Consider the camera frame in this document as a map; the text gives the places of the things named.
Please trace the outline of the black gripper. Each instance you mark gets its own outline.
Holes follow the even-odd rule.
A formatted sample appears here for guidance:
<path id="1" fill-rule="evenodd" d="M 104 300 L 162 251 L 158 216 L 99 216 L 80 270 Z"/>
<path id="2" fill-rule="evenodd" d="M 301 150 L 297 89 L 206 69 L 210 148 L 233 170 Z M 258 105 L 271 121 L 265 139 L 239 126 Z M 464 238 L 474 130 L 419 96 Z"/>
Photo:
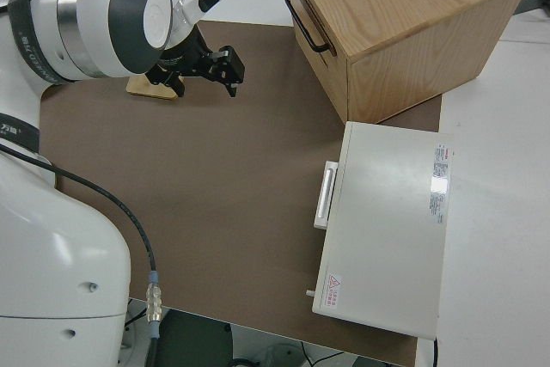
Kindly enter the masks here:
<path id="1" fill-rule="evenodd" d="M 180 76 L 201 76 L 222 83 L 230 97 L 236 97 L 237 87 L 244 81 L 245 66 L 232 46 L 223 46 L 217 53 L 215 70 L 207 46 L 198 26 L 180 43 L 166 48 L 158 65 L 145 73 L 151 88 L 148 95 L 160 99 L 183 97 L 185 85 Z"/>

